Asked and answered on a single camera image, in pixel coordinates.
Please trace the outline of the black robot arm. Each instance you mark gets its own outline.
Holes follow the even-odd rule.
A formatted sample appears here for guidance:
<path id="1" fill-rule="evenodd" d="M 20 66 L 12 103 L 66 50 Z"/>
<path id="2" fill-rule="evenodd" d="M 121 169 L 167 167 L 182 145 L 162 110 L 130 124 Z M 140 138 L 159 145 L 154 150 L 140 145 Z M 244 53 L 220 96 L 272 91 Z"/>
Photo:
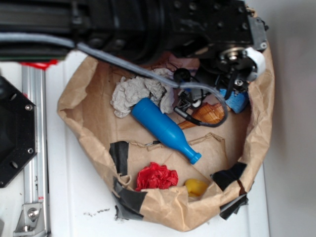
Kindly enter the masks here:
<path id="1" fill-rule="evenodd" d="M 267 26 L 242 0 L 3 0 L 0 58 L 62 59 L 86 46 L 133 64 L 197 58 L 194 81 L 245 92 L 266 63 Z"/>

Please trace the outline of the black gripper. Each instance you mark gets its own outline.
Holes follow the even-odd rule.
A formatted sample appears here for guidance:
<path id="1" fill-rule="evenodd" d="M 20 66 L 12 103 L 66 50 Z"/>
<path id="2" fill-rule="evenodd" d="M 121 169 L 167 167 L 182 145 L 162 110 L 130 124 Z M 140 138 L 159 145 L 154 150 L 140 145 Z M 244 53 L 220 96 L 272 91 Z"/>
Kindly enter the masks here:
<path id="1" fill-rule="evenodd" d="M 175 56 L 202 59 L 217 67 L 217 89 L 223 95 L 248 90 L 247 70 L 262 74 L 266 68 L 267 26 L 242 0 L 164 0 L 164 49 Z M 202 89 L 181 89 L 174 112 L 186 116 L 204 99 Z"/>

